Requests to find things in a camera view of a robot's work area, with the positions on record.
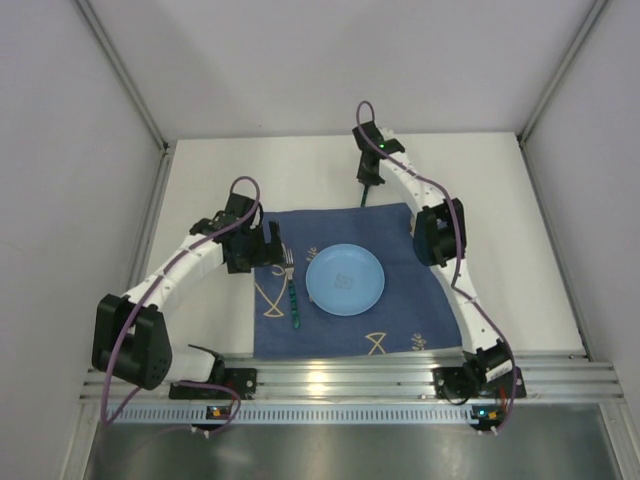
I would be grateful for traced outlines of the spoon with green handle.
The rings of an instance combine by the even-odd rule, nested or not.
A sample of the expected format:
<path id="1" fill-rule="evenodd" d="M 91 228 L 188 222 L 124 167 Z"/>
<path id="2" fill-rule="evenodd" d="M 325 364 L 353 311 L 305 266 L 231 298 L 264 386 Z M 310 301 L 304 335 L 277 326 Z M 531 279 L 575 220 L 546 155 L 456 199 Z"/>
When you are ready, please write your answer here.
<path id="1" fill-rule="evenodd" d="M 364 208 L 366 206 L 369 190 L 370 190 L 370 185 L 368 184 L 363 185 L 363 190 L 362 190 L 361 199 L 359 203 L 360 208 Z"/>

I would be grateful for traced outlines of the fork with green handle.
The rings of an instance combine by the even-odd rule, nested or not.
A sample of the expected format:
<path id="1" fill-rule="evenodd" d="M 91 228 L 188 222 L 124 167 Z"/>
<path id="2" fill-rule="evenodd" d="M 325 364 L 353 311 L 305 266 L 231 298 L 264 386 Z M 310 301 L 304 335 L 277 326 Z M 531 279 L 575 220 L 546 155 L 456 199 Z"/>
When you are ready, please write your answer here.
<path id="1" fill-rule="evenodd" d="M 284 272 L 287 280 L 287 290 L 290 300 L 290 311 L 292 318 L 292 325 L 295 329 L 299 329 L 301 326 L 299 308 L 297 302 L 297 293 L 294 281 L 295 265 L 294 257 L 291 249 L 283 246 L 284 254 Z"/>

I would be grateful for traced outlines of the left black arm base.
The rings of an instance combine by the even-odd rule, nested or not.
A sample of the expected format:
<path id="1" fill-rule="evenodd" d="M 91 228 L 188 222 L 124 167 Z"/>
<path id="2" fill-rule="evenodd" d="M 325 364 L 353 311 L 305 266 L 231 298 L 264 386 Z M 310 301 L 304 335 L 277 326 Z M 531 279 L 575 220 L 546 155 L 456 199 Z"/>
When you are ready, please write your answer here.
<path id="1" fill-rule="evenodd" d="M 216 385 L 222 385 L 235 391 L 242 400 L 252 400 L 257 387 L 257 370 L 254 368 L 226 368 L 224 375 L 215 380 Z M 171 400 L 230 400 L 230 393 L 224 391 L 203 389 L 172 384 L 169 390 Z"/>

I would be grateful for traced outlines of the blue plastic plate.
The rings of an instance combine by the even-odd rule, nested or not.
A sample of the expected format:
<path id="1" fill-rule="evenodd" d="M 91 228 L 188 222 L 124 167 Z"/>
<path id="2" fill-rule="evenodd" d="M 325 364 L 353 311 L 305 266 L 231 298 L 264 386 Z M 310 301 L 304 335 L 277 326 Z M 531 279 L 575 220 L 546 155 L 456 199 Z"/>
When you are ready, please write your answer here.
<path id="1" fill-rule="evenodd" d="M 375 306 L 385 283 L 380 261 L 354 244 L 336 244 L 321 250 L 305 274 L 311 301 L 324 312 L 340 317 L 356 316 Z"/>

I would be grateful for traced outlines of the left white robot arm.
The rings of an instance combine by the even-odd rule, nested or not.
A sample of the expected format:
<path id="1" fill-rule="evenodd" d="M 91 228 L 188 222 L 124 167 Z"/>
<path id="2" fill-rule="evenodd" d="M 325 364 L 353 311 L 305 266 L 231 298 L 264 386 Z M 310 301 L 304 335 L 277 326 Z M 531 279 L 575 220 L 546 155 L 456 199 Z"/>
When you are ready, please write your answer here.
<path id="1" fill-rule="evenodd" d="M 172 256 L 144 281 L 120 296 L 101 299 L 92 366 L 145 390 L 164 382 L 220 380 L 222 356 L 205 347 L 179 345 L 171 337 L 171 316 L 215 269 L 250 273 L 283 260 L 279 223 L 265 220 L 256 200 L 230 194 L 225 208 L 197 221 Z"/>

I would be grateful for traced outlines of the blue fish placemat cloth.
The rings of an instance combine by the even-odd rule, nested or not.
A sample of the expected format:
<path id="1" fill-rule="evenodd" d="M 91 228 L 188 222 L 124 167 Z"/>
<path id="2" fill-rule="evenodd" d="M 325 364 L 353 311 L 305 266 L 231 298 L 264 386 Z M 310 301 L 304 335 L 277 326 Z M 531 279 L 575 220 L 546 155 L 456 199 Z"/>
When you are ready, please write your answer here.
<path id="1" fill-rule="evenodd" d="M 384 355 L 458 347 L 461 334 L 435 273 L 416 258 L 404 204 L 268 212 L 293 254 L 254 271 L 259 359 Z"/>

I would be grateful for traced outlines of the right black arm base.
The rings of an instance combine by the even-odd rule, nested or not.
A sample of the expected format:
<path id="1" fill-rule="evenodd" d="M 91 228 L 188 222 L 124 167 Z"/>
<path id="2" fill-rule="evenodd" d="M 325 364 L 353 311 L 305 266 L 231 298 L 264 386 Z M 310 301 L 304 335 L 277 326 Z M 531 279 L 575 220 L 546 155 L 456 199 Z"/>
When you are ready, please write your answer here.
<path id="1" fill-rule="evenodd" d="M 483 386 L 476 386 L 462 367 L 438 367 L 432 370 L 435 396 L 459 404 L 471 399 L 508 399 L 513 386 L 513 373 L 499 377 Z"/>

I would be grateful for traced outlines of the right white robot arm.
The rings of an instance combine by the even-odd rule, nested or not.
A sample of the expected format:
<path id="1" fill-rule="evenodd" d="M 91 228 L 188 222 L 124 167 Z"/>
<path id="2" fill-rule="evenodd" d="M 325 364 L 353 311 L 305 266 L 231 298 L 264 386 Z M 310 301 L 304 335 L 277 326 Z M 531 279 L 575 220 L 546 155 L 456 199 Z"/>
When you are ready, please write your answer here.
<path id="1" fill-rule="evenodd" d="M 511 378 L 513 354 L 481 307 L 467 268 L 462 202 L 417 173 L 405 147 L 395 138 L 386 139 L 373 121 L 357 125 L 352 133 L 360 150 L 358 181 L 368 186 L 385 184 L 400 195 L 411 212 L 416 257 L 450 284 L 467 377 L 479 387 Z"/>

